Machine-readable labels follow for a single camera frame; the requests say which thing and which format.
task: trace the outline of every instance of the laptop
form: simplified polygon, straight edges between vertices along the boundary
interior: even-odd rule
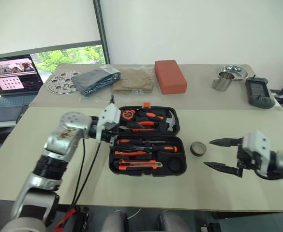
[[[14,126],[42,85],[30,55],[0,58],[0,127]]]

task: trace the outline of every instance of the toolbox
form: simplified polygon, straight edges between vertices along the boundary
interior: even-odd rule
[[[179,119],[173,108],[125,106],[118,136],[110,148],[109,168],[116,174],[180,175],[186,171],[183,143],[176,137]]]

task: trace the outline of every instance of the table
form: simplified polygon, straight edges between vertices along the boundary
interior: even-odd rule
[[[145,67],[154,71],[153,65],[113,65],[121,70],[123,68]],[[222,68],[222,64],[185,64],[179,65],[188,86],[186,93],[162,95],[155,81],[153,92],[150,94],[115,94],[115,101],[119,107],[126,105],[142,105],[143,102],[151,102],[152,105],[163,105],[176,109],[194,110],[262,110],[248,104],[248,96],[245,81],[234,81],[227,91],[218,92],[211,88],[212,81]],[[249,76],[255,73],[249,65],[243,67]],[[96,64],[60,64],[53,75],[77,70],[88,72],[98,68]],[[75,108],[105,108],[111,98],[111,87],[101,89],[88,98],[81,97],[79,92],[67,95],[56,95],[43,85],[37,97],[30,104],[31,107],[75,107]],[[282,110],[279,104],[271,110]]]
[[[40,157],[48,135],[68,111],[97,116],[101,109],[30,107],[27,110],[0,149],[1,200],[17,197]],[[238,138],[253,130],[262,131],[270,139],[273,150],[283,149],[283,111],[177,110],[177,114],[181,127],[177,136],[183,141],[187,159],[184,174],[166,177],[113,174],[108,167],[108,144],[102,143],[79,203],[214,211],[283,211],[283,180],[263,180],[248,170],[244,171],[243,178],[238,178],[203,164],[204,161],[215,161],[235,166],[235,147],[218,147],[208,141]],[[204,156],[195,157],[190,153],[193,141],[207,145]],[[57,192],[60,203],[68,204],[72,200],[81,147],[69,163]],[[95,147],[94,139],[86,140],[85,167],[89,167]]]

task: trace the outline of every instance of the white wall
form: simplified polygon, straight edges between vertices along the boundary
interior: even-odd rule
[[[283,86],[283,0],[103,0],[115,64],[250,64]]]
[[[96,40],[91,0],[0,0],[0,54]]]

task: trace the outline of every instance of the monitor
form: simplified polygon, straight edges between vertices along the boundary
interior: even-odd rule
[[[0,95],[38,92],[42,85],[30,55],[0,58]]]

